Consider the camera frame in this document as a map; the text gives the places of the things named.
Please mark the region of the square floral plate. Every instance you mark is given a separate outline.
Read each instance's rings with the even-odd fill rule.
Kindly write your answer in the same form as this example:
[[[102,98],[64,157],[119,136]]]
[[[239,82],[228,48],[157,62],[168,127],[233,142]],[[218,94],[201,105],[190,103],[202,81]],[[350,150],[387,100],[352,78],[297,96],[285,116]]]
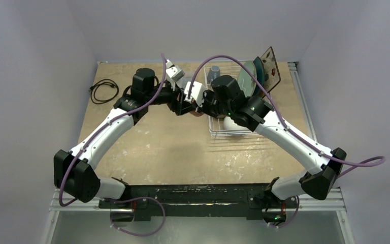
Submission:
[[[259,57],[259,60],[262,63],[262,74],[257,76],[257,80],[265,91],[270,93],[281,81],[281,75],[273,47],[270,46],[264,54]]]

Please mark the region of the white bowl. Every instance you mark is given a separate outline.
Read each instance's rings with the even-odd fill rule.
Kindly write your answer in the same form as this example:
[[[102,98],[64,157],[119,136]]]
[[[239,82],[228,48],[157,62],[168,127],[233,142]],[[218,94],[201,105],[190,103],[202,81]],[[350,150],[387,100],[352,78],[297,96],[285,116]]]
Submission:
[[[237,125],[230,117],[223,119],[223,128],[225,132],[232,136],[240,136],[246,132],[246,128]]]

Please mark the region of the light green round plate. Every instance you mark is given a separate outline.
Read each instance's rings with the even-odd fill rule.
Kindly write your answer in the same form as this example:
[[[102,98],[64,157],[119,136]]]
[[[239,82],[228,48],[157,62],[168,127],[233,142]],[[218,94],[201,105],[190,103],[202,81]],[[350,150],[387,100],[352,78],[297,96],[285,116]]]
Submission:
[[[256,68],[253,61],[246,61],[243,65],[254,77],[256,77]],[[251,97],[253,95],[256,85],[245,69],[241,68],[237,82],[246,97]]]

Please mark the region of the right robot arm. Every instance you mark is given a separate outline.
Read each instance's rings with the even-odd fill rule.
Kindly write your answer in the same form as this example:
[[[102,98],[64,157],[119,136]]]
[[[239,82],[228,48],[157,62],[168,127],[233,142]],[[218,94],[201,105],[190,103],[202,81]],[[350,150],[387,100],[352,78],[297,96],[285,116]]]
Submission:
[[[327,198],[342,169],[334,159],[344,160],[344,150],[316,144],[297,128],[281,121],[270,103],[258,96],[245,96],[229,75],[214,79],[211,89],[202,85],[195,96],[195,103],[203,113],[230,117],[237,125],[276,143],[304,167],[300,174],[279,177],[269,184],[265,192],[269,206],[277,207],[285,199],[302,194],[317,200]]]

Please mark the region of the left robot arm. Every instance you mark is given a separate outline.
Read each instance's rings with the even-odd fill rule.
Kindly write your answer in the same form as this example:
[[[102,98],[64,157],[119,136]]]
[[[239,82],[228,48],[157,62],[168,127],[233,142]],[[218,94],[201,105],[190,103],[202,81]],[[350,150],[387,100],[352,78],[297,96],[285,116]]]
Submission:
[[[99,178],[94,170],[111,146],[148,112],[149,105],[168,104],[173,110],[181,108],[183,95],[178,82],[184,76],[178,66],[167,68],[161,81],[152,69],[138,69],[132,84],[125,88],[106,119],[77,146],[55,154],[54,183],[59,188],[61,206],[71,204],[64,203],[64,193],[84,203],[99,197],[111,199],[119,208],[130,204],[131,194],[125,190],[125,182]]]

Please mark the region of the grey printed mug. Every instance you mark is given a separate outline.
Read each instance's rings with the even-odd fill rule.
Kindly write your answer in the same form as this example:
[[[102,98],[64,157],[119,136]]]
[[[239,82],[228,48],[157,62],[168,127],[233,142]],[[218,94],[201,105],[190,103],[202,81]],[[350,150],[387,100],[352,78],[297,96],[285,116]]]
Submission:
[[[213,65],[207,73],[207,84],[210,85],[214,79],[220,76],[220,67]]]

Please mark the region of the pink flowered mug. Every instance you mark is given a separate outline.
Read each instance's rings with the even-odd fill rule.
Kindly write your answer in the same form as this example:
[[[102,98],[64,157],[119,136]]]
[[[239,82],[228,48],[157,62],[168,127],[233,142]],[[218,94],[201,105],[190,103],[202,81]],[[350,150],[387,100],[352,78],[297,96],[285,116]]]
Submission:
[[[191,111],[190,114],[195,117],[200,117],[204,115],[202,112],[196,112],[196,111]]]

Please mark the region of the black table edge rail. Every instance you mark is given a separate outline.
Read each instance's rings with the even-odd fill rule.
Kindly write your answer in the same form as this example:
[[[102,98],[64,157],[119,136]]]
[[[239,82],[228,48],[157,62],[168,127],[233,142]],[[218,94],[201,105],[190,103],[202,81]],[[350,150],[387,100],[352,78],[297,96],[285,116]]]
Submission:
[[[56,192],[51,210],[107,211],[114,221],[150,221],[152,217],[228,217],[263,220],[278,224],[289,220],[299,211],[341,211],[345,203],[339,189],[333,189],[325,200],[307,194],[273,200],[265,196],[266,184],[212,185],[135,185],[129,187],[124,199],[129,203],[114,203],[104,198],[93,198],[87,203],[75,201],[60,206]]]

